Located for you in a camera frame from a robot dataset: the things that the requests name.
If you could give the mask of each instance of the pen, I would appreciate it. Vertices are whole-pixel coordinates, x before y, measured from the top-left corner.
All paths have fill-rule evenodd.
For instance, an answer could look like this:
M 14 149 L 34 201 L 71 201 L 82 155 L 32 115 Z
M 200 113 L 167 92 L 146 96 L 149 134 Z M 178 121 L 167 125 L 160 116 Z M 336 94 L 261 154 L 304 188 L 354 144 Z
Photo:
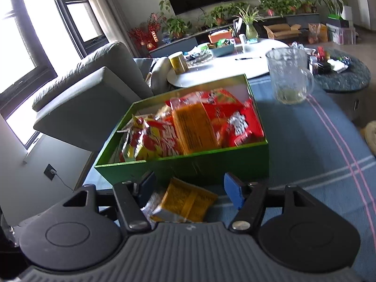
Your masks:
M 257 59 L 257 58 L 261 58 L 261 56 L 259 56 L 259 57 L 243 57 L 243 58 L 235 58 L 235 60 L 246 60 L 246 59 Z

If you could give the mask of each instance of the gray sofa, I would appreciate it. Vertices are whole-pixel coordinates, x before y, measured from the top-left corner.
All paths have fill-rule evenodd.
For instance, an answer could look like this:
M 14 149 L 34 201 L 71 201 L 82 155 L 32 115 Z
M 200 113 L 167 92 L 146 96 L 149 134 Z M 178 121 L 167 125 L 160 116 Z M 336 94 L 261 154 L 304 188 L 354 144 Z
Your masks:
M 166 57 L 133 59 L 123 43 L 109 43 L 41 88 L 34 129 L 97 152 L 133 102 L 172 90 L 171 68 Z

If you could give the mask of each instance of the blue tray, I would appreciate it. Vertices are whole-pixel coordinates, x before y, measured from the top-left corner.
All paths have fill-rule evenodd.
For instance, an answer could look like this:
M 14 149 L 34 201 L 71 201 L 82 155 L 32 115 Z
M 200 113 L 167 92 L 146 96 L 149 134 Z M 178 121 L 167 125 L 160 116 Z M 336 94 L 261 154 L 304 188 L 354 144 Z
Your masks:
M 213 57 L 221 57 L 225 55 L 229 55 L 235 52 L 235 46 L 233 44 L 226 45 L 225 47 L 211 49 L 210 50 Z

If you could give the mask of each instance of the green box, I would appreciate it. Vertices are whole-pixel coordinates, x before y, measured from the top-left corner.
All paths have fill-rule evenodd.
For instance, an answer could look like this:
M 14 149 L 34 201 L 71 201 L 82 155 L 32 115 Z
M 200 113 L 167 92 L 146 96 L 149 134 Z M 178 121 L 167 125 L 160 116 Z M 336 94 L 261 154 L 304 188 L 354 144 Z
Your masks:
M 191 155 L 108 164 L 122 137 L 122 133 L 116 131 L 126 125 L 132 115 L 156 113 L 165 101 L 172 97 L 182 97 L 193 91 L 208 91 L 216 88 L 228 90 L 241 102 L 249 97 L 253 98 L 246 76 L 238 75 L 135 102 L 99 153 L 95 169 L 111 184 L 127 180 L 138 181 L 146 171 L 154 171 L 162 184 L 167 184 L 171 177 L 177 177 L 200 186 L 222 184 L 226 172 L 232 172 L 243 181 L 267 177 L 269 175 L 269 149 L 266 139 L 240 147 L 215 149 Z

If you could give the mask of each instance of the window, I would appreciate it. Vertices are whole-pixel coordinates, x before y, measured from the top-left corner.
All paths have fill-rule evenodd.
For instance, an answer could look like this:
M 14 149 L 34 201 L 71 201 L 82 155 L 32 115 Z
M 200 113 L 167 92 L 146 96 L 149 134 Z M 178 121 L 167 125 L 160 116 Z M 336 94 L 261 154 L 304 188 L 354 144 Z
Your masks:
M 0 113 L 8 117 L 55 78 L 27 14 L 24 0 L 0 0 Z
M 108 43 L 88 0 L 55 0 L 61 17 L 82 57 Z
M 28 148 L 33 94 L 108 41 L 88 0 L 0 0 L 0 35 L 0 113 Z

